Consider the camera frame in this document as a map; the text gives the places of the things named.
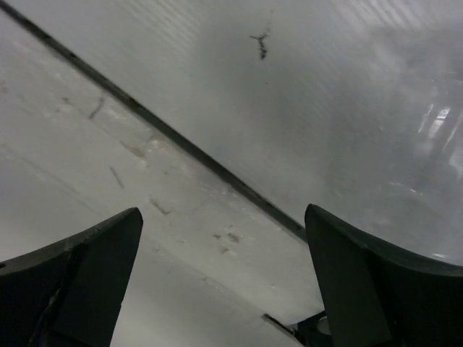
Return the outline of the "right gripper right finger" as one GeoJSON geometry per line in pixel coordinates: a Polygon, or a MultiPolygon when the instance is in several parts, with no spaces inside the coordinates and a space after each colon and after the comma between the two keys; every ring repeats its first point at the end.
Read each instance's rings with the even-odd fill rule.
{"type": "Polygon", "coordinates": [[[461,346],[462,267],[310,204],[307,243],[328,320],[322,346],[461,346]]]}

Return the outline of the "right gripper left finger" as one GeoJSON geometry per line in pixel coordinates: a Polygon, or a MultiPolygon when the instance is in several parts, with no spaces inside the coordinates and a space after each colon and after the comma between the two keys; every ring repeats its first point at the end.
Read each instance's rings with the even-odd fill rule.
{"type": "Polygon", "coordinates": [[[1,345],[110,346],[142,229],[133,207],[1,262],[1,345]]]}

